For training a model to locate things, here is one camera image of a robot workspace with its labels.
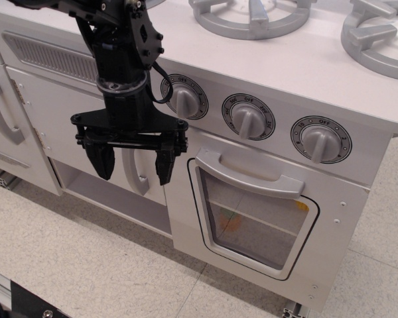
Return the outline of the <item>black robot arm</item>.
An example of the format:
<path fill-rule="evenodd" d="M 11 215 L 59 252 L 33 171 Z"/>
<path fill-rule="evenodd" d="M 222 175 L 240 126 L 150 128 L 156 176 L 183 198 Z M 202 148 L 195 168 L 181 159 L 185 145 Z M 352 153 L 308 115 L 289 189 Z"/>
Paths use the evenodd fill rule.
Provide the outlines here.
<path fill-rule="evenodd" d="M 110 179 L 115 148 L 153 150 L 161 185 L 170 182 L 177 156 L 188 147 L 188 123 L 160 112 L 155 105 L 168 102 L 173 88 L 161 100 L 153 95 L 150 71 L 165 80 L 157 64 L 164 52 L 163 35 L 149 19 L 144 1 L 14 1 L 26 9 L 54 9 L 75 18 L 89 48 L 98 76 L 105 109 L 77 113 L 76 140 L 86 151 L 99 177 Z"/>

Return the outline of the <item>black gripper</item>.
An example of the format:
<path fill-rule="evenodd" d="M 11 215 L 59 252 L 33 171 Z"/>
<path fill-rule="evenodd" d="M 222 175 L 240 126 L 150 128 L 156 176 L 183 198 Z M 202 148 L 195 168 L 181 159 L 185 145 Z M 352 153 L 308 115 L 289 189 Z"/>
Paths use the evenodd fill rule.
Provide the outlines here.
<path fill-rule="evenodd" d="M 114 148 L 155 150 L 155 168 L 160 185 L 170 182 L 175 154 L 187 151 L 186 121 L 160 112 L 150 96 L 150 87 L 105 88 L 105 108 L 76 113 L 70 121 L 77 127 L 76 140 L 86 151 L 98 176 L 109 180 L 115 166 Z"/>

